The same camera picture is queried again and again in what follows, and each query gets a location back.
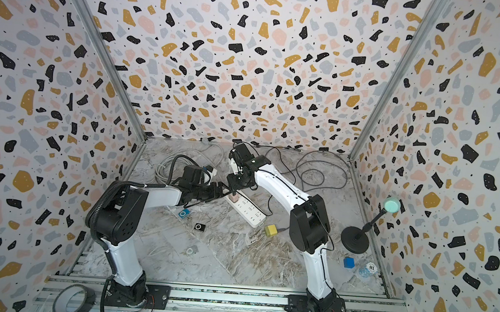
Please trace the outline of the pink USB charger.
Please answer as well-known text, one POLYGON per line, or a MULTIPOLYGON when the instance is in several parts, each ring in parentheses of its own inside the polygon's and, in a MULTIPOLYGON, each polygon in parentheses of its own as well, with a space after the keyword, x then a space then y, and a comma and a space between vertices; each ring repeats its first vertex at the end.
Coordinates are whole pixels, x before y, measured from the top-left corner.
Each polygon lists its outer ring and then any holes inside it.
POLYGON ((240 195, 239 193, 235 193, 235 194, 230 193, 230 194, 227 196, 227 198, 230 200, 230 202, 232 202, 232 203, 237 203, 237 202, 240 200, 241 195, 240 195))

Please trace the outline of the white power strip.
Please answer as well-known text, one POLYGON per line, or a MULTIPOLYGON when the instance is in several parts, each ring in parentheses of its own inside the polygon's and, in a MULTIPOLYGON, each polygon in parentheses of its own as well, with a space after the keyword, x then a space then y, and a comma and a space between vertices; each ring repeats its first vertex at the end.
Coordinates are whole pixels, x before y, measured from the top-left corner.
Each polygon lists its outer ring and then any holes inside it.
POLYGON ((241 195, 240 200, 237 203, 232 203, 230 200, 225 197, 225 199, 229 202, 230 206, 239 213, 240 216, 243 217, 245 221, 252 227, 252 228, 257 228, 262 224, 262 222, 265 221, 266 215, 264 212, 260 210, 260 208, 250 199, 248 198, 243 192, 238 191, 241 195))

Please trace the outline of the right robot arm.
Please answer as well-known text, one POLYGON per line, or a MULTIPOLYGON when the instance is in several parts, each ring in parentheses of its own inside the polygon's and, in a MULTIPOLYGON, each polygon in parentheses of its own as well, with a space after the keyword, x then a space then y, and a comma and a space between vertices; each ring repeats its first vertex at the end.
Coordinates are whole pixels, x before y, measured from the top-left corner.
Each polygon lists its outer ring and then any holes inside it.
POLYGON ((333 312, 340 298, 331 281, 327 252, 334 249, 325 201, 311 196, 283 177, 263 155, 253 155, 237 144, 229 153, 232 173, 227 175, 233 193, 261 187, 290 212, 289 236, 301 251, 307 274, 307 305, 298 312, 333 312))

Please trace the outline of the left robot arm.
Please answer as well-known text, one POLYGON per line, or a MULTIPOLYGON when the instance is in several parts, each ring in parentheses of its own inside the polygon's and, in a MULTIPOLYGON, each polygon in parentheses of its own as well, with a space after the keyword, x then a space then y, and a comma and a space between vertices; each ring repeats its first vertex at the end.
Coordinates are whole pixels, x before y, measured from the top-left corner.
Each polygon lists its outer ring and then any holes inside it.
POLYGON ((172 158, 164 177, 154 183, 114 181, 89 210, 85 223, 111 270, 102 300, 138 307, 150 300, 147 276, 138 260, 134 235, 144 214, 160 207, 192 206, 224 197, 228 185, 212 166, 184 154, 172 158))

